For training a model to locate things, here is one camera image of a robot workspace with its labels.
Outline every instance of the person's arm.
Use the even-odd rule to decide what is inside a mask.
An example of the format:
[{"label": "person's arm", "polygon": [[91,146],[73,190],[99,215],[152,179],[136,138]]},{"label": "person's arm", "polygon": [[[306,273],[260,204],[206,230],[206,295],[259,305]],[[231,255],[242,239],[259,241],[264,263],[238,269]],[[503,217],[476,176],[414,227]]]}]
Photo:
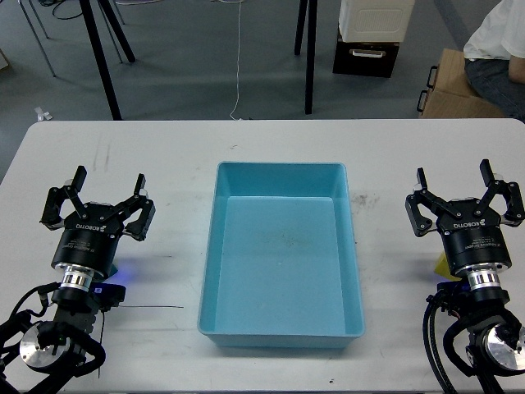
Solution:
[{"label": "person's arm", "polygon": [[525,84],[525,59],[510,57],[509,79],[517,84]]}]

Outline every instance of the white box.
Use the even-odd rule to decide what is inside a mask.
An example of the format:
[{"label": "white box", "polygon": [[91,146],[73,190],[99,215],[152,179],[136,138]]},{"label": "white box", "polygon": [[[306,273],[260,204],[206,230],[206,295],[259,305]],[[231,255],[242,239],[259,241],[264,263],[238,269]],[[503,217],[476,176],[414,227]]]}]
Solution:
[{"label": "white box", "polygon": [[341,0],[339,31],[346,43],[401,43],[415,0]]}]

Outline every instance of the light blue tray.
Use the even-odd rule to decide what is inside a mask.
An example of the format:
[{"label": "light blue tray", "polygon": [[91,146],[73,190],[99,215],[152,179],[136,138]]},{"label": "light blue tray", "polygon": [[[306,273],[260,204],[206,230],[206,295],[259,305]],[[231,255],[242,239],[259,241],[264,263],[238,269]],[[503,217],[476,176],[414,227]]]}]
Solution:
[{"label": "light blue tray", "polygon": [[342,164],[219,165],[199,331],[219,346],[342,348],[363,335]]}]

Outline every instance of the gray carpet floor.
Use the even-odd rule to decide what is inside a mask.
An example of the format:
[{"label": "gray carpet floor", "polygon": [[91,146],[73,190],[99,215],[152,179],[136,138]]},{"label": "gray carpet floor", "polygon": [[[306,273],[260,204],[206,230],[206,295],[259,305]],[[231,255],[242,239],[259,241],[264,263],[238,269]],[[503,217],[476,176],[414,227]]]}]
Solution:
[{"label": "gray carpet floor", "polygon": [[[443,48],[461,49],[497,0],[416,0],[390,79],[331,72],[340,2],[319,2],[313,114],[304,114],[304,54],[293,54],[298,0],[246,0],[240,15],[239,103],[252,119],[416,118],[418,96]],[[24,0],[28,11],[28,0]],[[82,17],[62,21],[34,0],[33,18],[57,77],[15,0],[0,2],[0,180],[41,107],[60,120],[111,120]],[[137,57],[119,63],[96,2],[95,19],[125,120],[230,119],[237,99],[239,5],[164,0],[119,6]],[[59,17],[78,14],[66,0]]]}]

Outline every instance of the white cable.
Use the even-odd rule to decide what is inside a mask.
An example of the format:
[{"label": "white cable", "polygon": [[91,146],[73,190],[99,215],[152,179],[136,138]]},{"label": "white cable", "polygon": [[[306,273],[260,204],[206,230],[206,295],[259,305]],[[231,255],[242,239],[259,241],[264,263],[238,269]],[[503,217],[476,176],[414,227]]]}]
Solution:
[{"label": "white cable", "polygon": [[234,121],[239,121],[239,119],[235,119],[233,116],[233,112],[237,110],[237,105],[239,105],[239,70],[240,70],[240,11],[244,0],[239,0],[237,3],[239,3],[239,22],[237,25],[237,100],[235,101],[235,106],[230,112],[230,118]]}]

